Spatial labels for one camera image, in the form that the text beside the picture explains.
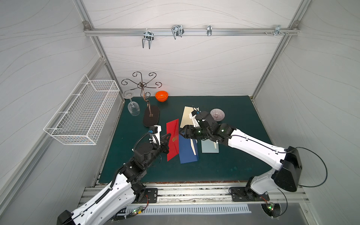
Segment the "light teal envelope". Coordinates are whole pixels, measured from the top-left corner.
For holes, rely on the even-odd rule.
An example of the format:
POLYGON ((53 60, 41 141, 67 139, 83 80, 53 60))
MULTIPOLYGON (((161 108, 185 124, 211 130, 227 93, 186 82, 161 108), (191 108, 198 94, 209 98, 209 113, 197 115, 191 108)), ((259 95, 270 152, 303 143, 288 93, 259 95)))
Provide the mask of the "light teal envelope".
POLYGON ((211 140, 202 140, 202 153, 219 153, 218 143, 213 142, 211 140))

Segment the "cream yellow envelope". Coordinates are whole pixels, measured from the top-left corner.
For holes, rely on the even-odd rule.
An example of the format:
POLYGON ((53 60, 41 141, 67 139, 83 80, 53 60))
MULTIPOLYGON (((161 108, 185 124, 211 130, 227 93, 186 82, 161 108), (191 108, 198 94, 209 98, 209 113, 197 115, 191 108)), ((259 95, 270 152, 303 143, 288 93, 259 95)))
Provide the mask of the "cream yellow envelope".
POLYGON ((183 128, 185 125, 193 125, 194 127, 198 127, 198 122, 194 123, 192 112, 194 111, 193 107, 186 106, 184 107, 180 128, 183 128))

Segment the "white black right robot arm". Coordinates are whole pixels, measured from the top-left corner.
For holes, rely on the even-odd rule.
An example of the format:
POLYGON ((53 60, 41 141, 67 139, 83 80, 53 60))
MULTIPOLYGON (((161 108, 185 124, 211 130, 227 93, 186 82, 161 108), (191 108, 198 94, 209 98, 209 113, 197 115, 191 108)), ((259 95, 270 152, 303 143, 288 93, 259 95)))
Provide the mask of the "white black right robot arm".
POLYGON ((189 114, 191 125, 179 133, 186 139, 211 140, 243 151, 271 167, 259 176, 251 177, 243 191, 246 197, 259 197, 273 189, 296 192, 302 173, 299 151, 294 147, 284 149, 251 137, 226 123, 219 124, 210 113, 193 111, 189 114))

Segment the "red envelope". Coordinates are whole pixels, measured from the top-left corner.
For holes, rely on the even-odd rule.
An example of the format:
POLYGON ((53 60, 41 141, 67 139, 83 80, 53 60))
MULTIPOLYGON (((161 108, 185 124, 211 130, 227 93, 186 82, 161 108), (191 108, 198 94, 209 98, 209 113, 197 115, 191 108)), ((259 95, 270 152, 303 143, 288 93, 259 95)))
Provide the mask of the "red envelope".
POLYGON ((171 134, 169 140, 169 153, 167 161, 170 161, 179 154, 179 119, 166 124, 166 133, 171 134))

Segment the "blue envelope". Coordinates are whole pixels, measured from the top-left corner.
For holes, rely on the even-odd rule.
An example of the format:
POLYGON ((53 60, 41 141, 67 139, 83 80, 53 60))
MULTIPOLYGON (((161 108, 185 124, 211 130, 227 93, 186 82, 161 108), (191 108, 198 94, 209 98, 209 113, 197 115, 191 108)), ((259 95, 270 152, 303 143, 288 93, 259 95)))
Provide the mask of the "blue envelope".
POLYGON ((180 163, 192 163, 199 160, 197 140, 186 139, 179 135, 179 157, 180 163))

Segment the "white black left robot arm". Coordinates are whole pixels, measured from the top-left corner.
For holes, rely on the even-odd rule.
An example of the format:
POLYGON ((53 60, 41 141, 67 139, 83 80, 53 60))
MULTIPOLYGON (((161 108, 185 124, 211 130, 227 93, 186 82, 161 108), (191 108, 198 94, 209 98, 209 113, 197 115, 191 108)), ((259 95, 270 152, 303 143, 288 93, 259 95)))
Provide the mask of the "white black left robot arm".
POLYGON ((112 181, 104 189, 74 211, 62 212, 57 218, 57 224, 103 225, 129 204, 142 201, 146 187, 141 183, 141 179, 161 153, 169 152, 171 139, 171 134, 160 137, 159 134, 148 132, 138 141, 147 136, 150 136, 152 141, 144 142, 140 146, 136 143, 133 157, 115 172, 112 181))

